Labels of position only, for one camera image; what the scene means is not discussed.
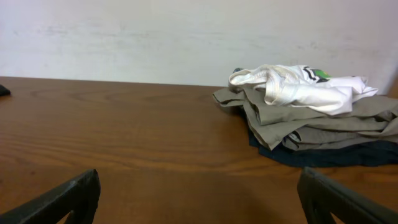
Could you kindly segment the black polo shirt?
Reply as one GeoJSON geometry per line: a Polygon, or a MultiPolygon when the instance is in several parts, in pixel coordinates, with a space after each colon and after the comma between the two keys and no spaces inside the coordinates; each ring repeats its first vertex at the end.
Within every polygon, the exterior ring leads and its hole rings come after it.
{"type": "Polygon", "coordinates": [[[8,90],[3,85],[0,85],[0,96],[8,96],[10,94],[11,94],[10,90],[8,90]]]}

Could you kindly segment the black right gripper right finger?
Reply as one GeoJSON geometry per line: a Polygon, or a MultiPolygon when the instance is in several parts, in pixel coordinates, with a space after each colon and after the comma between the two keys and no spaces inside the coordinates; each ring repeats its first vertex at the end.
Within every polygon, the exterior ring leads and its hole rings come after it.
{"type": "Polygon", "coordinates": [[[309,224],[397,223],[397,213],[329,179],[315,169],[302,169],[297,192],[309,224]]]}

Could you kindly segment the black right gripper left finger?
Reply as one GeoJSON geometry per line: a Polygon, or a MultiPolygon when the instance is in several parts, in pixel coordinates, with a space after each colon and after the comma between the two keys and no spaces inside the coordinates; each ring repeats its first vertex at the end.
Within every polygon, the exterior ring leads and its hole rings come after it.
{"type": "Polygon", "coordinates": [[[39,197],[1,214],[1,223],[92,224],[101,193],[98,172],[95,169],[64,182],[39,197]]]}

